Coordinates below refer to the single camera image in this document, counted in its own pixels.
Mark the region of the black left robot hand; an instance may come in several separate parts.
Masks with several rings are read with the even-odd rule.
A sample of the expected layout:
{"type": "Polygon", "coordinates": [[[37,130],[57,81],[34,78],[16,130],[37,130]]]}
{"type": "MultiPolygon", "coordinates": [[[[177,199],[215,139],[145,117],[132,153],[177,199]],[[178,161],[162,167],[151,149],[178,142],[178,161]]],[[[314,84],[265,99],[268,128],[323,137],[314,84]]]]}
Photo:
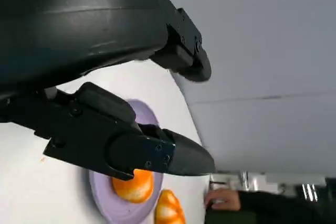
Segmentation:
{"type": "Polygon", "coordinates": [[[47,139],[46,156],[121,180],[135,169],[213,173],[206,149],[137,123],[113,93],[91,82],[73,94],[57,88],[147,59],[194,82],[212,74],[200,31],[170,0],[1,0],[1,122],[47,139]]]}

